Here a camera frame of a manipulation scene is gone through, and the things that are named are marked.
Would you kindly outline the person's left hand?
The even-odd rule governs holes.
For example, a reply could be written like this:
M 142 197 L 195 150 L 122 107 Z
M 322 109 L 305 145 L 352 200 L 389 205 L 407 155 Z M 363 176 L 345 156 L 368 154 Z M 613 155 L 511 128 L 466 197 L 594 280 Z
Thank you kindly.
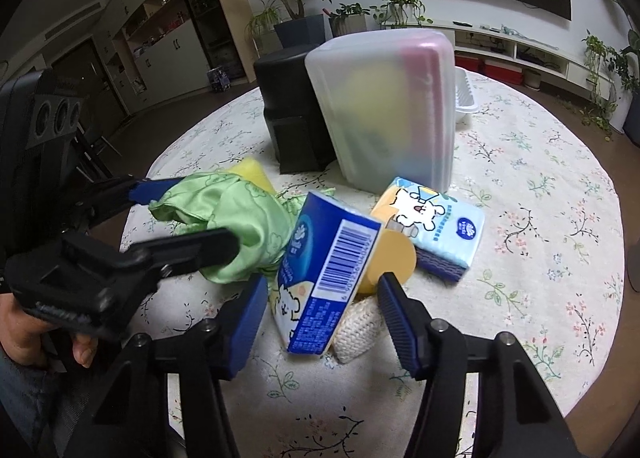
M 56 326 L 25 313 L 13 294 L 1 296 L 1 346 L 14 363 L 36 366 L 44 362 L 41 336 Z M 98 340 L 88 334 L 73 334 L 72 350 L 76 363 L 89 368 L 96 356 Z

